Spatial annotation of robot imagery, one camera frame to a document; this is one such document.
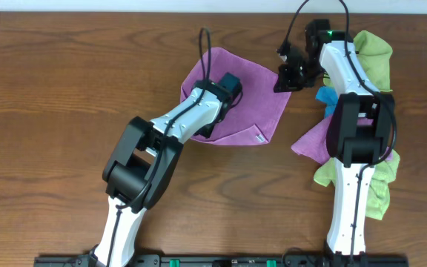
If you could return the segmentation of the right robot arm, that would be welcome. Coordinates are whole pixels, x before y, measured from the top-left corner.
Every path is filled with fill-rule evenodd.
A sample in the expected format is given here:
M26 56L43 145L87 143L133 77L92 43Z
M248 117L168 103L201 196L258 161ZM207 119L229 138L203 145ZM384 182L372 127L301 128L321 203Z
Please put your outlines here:
M326 149L337 174L334 211L326 243L334 260L363 263L365 208L374 167L385 160L396 140L394 100L366 76L347 30L333 30L327 19L305 27L305 52L285 40L277 49L279 66L274 92L314 86L325 73L338 96L326 133Z

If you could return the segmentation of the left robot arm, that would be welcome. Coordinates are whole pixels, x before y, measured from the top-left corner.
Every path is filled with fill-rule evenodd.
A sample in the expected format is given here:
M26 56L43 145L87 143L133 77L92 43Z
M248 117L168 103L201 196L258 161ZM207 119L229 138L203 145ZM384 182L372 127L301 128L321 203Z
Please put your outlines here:
M241 82L233 74L219 82L204 78L165 115L150 121L136 116L127 124L102 172L109 212L90 266L128 265L142 219L164 194L184 144L195 135L210 136L241 97Z

